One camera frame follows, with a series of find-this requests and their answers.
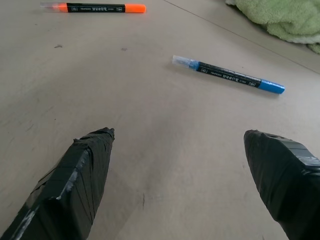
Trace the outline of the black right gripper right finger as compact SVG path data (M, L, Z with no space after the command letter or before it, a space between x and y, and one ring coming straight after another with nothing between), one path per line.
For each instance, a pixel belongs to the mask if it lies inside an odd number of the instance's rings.
M320 238L320 160L303 144L245 132L248 166L261 200L290 240Z

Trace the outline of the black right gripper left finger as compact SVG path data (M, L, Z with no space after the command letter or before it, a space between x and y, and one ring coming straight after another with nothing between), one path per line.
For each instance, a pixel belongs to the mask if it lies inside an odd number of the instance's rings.
M115 130L74 139L34 187L2 240L86 240L101 203Z

